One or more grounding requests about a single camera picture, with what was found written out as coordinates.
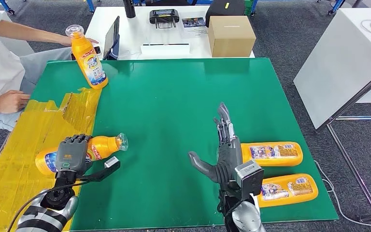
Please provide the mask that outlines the person's right hand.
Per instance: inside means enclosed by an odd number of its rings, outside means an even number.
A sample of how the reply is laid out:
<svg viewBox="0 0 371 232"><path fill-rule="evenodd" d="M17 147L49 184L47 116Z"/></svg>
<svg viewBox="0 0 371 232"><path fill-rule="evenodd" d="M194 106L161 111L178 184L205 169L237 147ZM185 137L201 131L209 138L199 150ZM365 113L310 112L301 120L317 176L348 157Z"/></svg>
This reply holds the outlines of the person's right hand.
<svg viewBox="0 0 371 232"><path fill-rule="evenodd" d="M9 90L0 96L0 113L16 113L26 106L30 95L22 91Z"/></svg>

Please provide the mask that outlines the person's left hand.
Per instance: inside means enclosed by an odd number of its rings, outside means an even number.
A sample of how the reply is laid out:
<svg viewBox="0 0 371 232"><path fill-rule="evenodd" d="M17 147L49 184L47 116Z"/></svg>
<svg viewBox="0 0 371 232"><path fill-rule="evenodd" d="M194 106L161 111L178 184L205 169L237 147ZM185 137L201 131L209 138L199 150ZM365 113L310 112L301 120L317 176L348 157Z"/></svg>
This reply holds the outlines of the person's left hand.
<svg viewBox="0 0 371 232"><path fill-rule="evenodd" d="M91 38L87 38L91 43L93 44L98 44L99 42L94 40L94 39L91 39ZM63 36L63 35L60 35L59 39L58 39L58 44L62 44L64 46L71 46L71 38L68 37L68 36Z"/></svg>

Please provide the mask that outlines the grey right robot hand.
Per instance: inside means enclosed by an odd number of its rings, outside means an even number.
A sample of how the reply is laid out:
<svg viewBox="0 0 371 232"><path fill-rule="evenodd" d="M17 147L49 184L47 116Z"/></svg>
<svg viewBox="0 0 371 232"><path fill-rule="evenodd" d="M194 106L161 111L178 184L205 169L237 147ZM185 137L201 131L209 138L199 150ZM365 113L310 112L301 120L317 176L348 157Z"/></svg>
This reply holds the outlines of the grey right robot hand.
<svg viewBox="0 0 371 232"><path fill-rule="evenodd" d="M219 139L217 163L211 165L202 161L194 151L188 152L188 157L191 165L200 173L211 181L222 184L235 179L234 169L242 164L242 155L240 140L235 135L229 111L223 102L217 112L219 118L214 118Z"/></svg>

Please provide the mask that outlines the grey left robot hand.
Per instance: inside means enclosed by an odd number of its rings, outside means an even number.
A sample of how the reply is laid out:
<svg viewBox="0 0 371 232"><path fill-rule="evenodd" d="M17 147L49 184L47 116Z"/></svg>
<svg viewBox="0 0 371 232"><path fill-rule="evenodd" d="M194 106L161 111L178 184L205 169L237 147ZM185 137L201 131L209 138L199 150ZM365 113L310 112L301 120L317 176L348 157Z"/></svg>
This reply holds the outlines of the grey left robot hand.
<svg viewBox="0 0 371 232"><path fill-rule="evenodd" d="M88 142L92 138L90 135L77 134L61 141L56 154L56 170L68 170L84 175L92 166L92 161L87 155Z"/></svg>

